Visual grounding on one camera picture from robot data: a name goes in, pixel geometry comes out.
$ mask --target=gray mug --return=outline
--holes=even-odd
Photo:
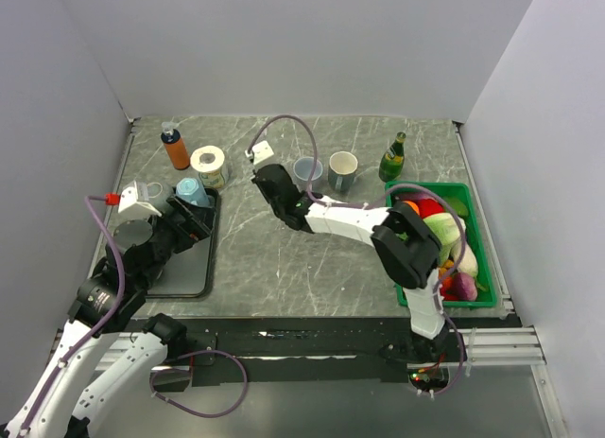
[[[353,185],[357,172],[357,158],[349,151],[332,154],[328,169],[328,183],[336,192],[346,192]]]

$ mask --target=marble countertop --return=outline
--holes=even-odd
[[[225,151],[231,169],[231,179],[220,191],[212,293],[204,300],[148,300],[137,316],[158,312],[176,317],[409,316],[398,305],[393,283],[373,247],[343,237],[294,232],[273,216],[250,181],[251,165],[244,156],[251,138],[267,119],[151,116],[134,122],[120,189],[134,179],[176,184],[195,174],[191,167],[178,171],[170,164],[160,140],[161,123],[166,120],[179,124],[189,153],[206,145],[218,146]],[[317,190],[335,199],[374,201],[383,193],[378,164],[398,131],[407,134],[402,180],[469,183],[451,121],[373,116],[305,120],[316,135],[324,165]],[[308,135],[293,121],[274,123],[267,140],[290,172],[299,156],[312,153]],[[345,195],[335,193],[327,183],[327,161],[340,150],[351,151],[359,161],[355,183]],[[110,229],[118,223],[120,219],[113,213]],[[493,275],[493,281],[499,289],[497,276]],[[500,304],[494,309],[452,309],[450,313],[492,317],[500,316],[503,308]]]

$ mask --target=spray bottle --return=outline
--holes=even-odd
[[[177,170],[185,170],[188,168],[189,154],[182,141],[181,134],[177,131],[177,124],[169,121],[162,123],[161,138],[173,167]]]

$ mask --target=green tray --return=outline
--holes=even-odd
[[[396,184],[403,183],[402,181],[391,181],[385,185],[385,189],[388,189]],[[479,226],[476,223],[475,208],[473,207],[473,201],[471,200],[471,193],[466,184],[462,183],[415,183],[412,181],[406,183],[413,183],[426,187],[431,192],[435,192],[440,197],[456,197],[461,200],[466,207],[469,209],[469,217],[464,219],[466,223],[466,240],[475,253],[477,264],[479,265],[479,275],[477,280],[482,287],[485,287],[487,291],[481,291],[477,289],[476,301],[443,301],[446,307],[468,307],[468,308],[480,308],[480,307],[495,307],[497,303],[497,297],[493,289],[492,275],[490,274],[490,268],[488,266],[488,260],[485,255],[485,249],[481,242],[481,236],[479,234]],[[401,188],[397,193],[406,192],[406,189]],[[393,197],[387,197],[387,206],[392,206]],[[397,289],[397,300],[402,306],[407,306],[406,296],[404,290],[395,284]]]

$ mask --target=white wall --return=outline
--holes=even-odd
[[[128,121],[60,0],[0,0],[0,424],[25,402],[86,278],[85,194],[112,186]]]
[[[465,121],[531,0],[63,0],[129,116]]]
[[[573,436],[605,435],[605,0],[534,0],[463,127]]]

